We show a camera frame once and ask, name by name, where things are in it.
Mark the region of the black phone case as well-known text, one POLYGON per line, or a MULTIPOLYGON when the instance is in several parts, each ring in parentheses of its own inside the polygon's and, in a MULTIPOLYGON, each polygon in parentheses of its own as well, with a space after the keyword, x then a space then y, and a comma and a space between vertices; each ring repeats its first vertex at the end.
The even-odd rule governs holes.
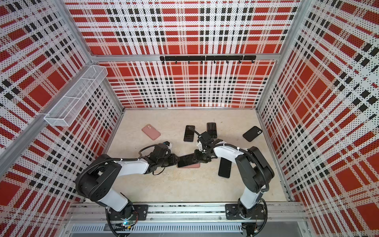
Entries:
POLYGON ((263 131, 259 127, 254 126, 251 129, 249 129, 247 132, 245 132, 242 136, 248 142, 252 142, 255 138, 257 138, 262 133, 263 131))

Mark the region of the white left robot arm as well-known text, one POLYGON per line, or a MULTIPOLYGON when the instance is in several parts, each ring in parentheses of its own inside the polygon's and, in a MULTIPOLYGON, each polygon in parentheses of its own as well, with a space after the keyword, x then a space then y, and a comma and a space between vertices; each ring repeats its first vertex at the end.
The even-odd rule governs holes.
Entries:
POLYGON ((76 178, 77 193, 109 211, 117 212, 121 219, 130 219, 136 212, 132 201, 114 188, 117 179, 128 175, 155 175, 158 168, 177 165, 179 157, 171 152, 169 142, 147 146, 137 158, 112 158, 102 154, 76 178))

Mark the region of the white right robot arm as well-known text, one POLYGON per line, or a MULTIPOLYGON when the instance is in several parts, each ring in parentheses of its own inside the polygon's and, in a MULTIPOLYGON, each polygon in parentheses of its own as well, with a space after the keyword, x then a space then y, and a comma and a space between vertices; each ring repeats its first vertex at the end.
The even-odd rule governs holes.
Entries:
POLYGON ((274 178, 274 171, 261 151, 253 146, 247 150, 213 139, 208 132, 198 133, 194 128, 188 130, 197 135, 197 147, 194 151, 194 163, 209 163, 215 158, 222 158, 237 165, 241 179, 245 185, 243 194, 237 201, 233 216, 251 219, 259 207, 267 214, 263 194, 270 189, 269 183, 274 178))

